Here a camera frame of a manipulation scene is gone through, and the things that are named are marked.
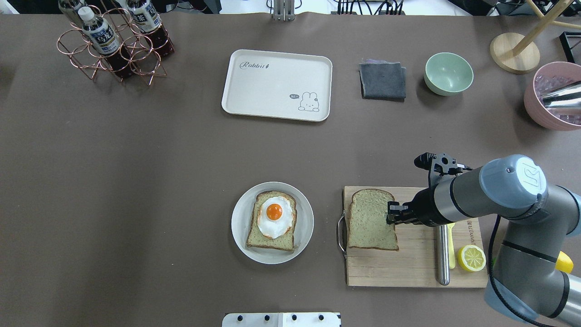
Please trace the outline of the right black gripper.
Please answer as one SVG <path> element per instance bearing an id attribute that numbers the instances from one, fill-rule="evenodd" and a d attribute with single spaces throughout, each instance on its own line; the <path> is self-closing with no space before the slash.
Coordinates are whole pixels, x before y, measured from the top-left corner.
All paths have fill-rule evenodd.
<path id="1" fill-rule="evenodd" d="M 436 207 L 431 191 L 418 192 L 411 202 L 388 203 L 387 213 L 401 213 L 401 215 L 386 215 L 388 225 L 400 225 L 403 223 L 413 225 L 436 226 Z"/>

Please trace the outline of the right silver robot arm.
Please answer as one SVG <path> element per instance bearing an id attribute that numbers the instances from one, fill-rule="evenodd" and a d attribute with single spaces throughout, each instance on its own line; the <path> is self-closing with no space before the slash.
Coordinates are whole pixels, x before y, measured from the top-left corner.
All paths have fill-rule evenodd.
<path id="1" fill-rule="evenodd" d="M 508 220 L 485 301 L 509 318 L 537 324 L 542 315 L 578 327 L 580 278 L 556 269 L 566 237 L 580 234 L 580 196 L 548 184 L 525 155 L 498 158 L 477 169 L 445 154 L 424 153 L 428 188 L 412 201 L 388 203 L 388 224 L 436 227 L 496 214 Z"/>

